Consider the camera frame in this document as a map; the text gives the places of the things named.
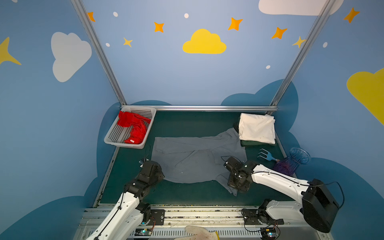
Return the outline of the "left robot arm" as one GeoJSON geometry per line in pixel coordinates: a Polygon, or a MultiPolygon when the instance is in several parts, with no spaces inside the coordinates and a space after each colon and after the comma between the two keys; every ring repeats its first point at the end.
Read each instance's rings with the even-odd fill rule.
{"type": "Polygon", "coordinates": [[[144,162],[139,174],[125,185],[116,205],[88,239],[126,240],[139,225],[149,221],[151,207],[143,199],[163,179],[159,163],[144,162]]]}

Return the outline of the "grey t shirt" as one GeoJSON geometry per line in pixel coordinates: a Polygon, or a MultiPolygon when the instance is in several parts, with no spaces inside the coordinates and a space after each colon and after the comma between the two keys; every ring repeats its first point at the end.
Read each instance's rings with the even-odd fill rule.
{"type": "Polygon", "coordinates": [[[151,160],[160,164],[165,180],[179,184],[217,181],[235,197],[228,186],[230,172],[224,167],[234,157],[247,161],[245,147],[234,128],[213,137],[156,137],[151,160]]]}

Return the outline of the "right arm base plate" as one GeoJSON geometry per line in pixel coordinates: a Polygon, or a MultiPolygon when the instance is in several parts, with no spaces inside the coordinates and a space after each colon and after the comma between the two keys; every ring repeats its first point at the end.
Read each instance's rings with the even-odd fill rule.
{"type": "Polygon", "coordinates": [[[241,210],[245,225],[283,225],[283,219],[273,219],[264,210],[246,209],[241,210]]]}

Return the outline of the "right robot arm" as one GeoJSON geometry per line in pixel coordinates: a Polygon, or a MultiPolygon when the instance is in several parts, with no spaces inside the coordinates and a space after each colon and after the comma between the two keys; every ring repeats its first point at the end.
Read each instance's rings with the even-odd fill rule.
{"type": "Polygon", "coordinates": [[[318,179],[300,180],[284,175],[253,161],[242,163],[234,157],[224,161],[230,172],[229,187],[239,192],[250,189],[251,183],[267,186],[292,199],[278,202],[266,199],[256,211],[255,219],[266,225],[280,220],[305,221],[313,229],[329,233],[339,209],[328,185],[318,179]]]}

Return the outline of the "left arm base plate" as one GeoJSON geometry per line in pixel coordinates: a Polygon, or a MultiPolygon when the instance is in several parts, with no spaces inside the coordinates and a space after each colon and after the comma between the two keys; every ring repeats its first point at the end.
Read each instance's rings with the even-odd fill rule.
{"type": "Polygon", "coordinates": [[[163,226],[165,221],[165,210],[151,209],[150,212],[144,214],[143,224],[146,226],[163,226]]]}

